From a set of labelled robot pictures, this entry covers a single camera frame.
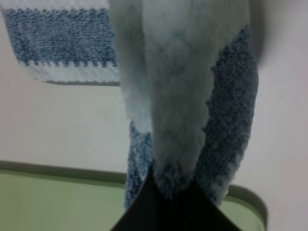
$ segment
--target green surface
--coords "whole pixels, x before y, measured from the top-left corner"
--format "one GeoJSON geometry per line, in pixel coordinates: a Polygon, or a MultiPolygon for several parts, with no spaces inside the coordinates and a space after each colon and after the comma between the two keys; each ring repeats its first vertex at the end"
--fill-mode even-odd
{"type": "MultiPolygon", "coordinates": [[[[109,231],[123,204],[123,184],[0,171],[0,231],[109,231]]],[[[244,201],[221,210],[243,231],[265,230],[244,201]]]]}

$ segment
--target towel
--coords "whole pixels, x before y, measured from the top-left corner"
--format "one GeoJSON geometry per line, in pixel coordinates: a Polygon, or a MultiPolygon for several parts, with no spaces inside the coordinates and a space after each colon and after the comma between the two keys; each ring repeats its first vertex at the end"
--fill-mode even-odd
{"type": "Polygon", "coordinates": [[[258,77],[247,0],[111,0],[130,125],[126,208],[148,169],[172,199],[219,204],[250,137],[258,77]]]}
{"type": "Polygon", "coordinates": [[[119,85],[108,0],[0,0],[17,61],[57,84],[119,85]]]}

